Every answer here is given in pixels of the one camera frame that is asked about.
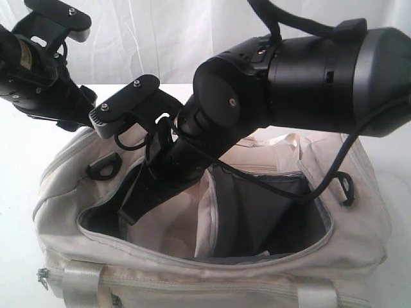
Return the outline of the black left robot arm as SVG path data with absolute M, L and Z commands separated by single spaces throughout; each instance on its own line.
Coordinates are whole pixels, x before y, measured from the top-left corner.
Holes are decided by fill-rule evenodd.
M 71 79 L 66 57 L 1 27 L 1 98 L 32 119 L 68 132 L 92 127 L 97 95 Z

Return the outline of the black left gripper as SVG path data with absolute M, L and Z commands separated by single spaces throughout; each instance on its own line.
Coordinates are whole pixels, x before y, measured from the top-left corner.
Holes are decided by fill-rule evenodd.
M 11 58 L 1 55 L 1 98 L 33 119 L 54 121 L 68 132 L 81 127 L 93 128 L 89 113 L 96 107 L 97 95 L 90 88 L 80 88 L 71 80 L 63 55 L 52 58 L 57 79 L 51 85 L 29 80 L 30 72 Z

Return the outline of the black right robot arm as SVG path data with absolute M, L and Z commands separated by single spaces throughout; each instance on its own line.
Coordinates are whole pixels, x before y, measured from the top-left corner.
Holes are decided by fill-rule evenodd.
M 348 134 L 327 185 L 354 140 L 410 121 L 410 38 L 364 20 L 332 35 L 252 38 L 204 62 L 188 102 L 147 129 L 143 165 L 119 215 L 134 224 L 198 182 L 240 139 L 279 126 Z

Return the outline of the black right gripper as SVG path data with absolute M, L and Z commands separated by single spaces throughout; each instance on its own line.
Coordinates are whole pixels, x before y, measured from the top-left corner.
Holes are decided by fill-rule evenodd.
M 197 183 L 204 171 L 231 148 L 230 128 L 176 131 L 175 140 L 172 128 L 159 128 L 150 135 L 144 162 L 118 210 L 129 225 Z

